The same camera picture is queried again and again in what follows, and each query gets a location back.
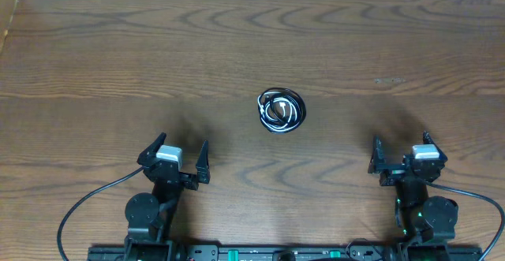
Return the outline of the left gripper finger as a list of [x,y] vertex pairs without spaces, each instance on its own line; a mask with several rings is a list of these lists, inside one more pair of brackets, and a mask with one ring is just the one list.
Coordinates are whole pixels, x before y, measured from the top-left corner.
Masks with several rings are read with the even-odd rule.
[[153,166],[159,159],[156,157],[158,150],[163,146],[166,133],[161,132],[152,144],[146,147],[138,156],[137,163],[140,166]]
[[210,166],[208,161],[208,141],[205,140],[200,150],[199,158],[196,162],[196,175],[198,181],[203,184],[210,182]]

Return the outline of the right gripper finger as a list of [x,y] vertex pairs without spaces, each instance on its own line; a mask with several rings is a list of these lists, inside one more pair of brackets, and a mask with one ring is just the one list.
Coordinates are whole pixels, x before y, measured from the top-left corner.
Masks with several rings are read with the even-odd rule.
[[385,157],[380,138],[375,136],[372,144],[372,157],[368,165],[368,173],[380,173],[385,166]]
[[440,153],[440,157],[437,160],[444,161],[444,162],[446,162],[448,160],[447,156],[437,146],[437,144],[435,143],[435,141],[433,140],[433,138],[430,136],[430,134],[429,134],[428,131],[424,131],[423,132],[422,140],[423,140],[423,144],[434,144],[437,147],[437,149],[438,149],[438,151]]

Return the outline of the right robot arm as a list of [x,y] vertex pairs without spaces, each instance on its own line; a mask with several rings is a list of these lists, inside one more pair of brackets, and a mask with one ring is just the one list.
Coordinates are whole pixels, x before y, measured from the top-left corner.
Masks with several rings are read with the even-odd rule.
[[442,196],[430,196],[427,186],[445,167],[447,156],[423,132],[423,143],[412,146],[400,163],[388,163],[379,137],[372,143],[368,172],[380,176],[380,186],[396,191],[395,219],[404,237],[385,248],[384,260],[449,260],[447,241],[455,238],[458,204]]

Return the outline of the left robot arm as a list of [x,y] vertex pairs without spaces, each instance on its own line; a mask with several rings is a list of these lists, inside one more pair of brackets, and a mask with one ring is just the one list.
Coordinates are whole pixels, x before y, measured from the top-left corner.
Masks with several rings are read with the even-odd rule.
[[133,196],[125,206],[128,233],[125,238],[126,261],[182,261],[188,259],[183,244],[169,240],[174,215],[184,190],[194,190],[210,182],[208,142],[203,142],[196,172],[181,170],[182,149],[165,145],[166,133],[161,133],[138,156],[137,163],[154,186],[151,192]]

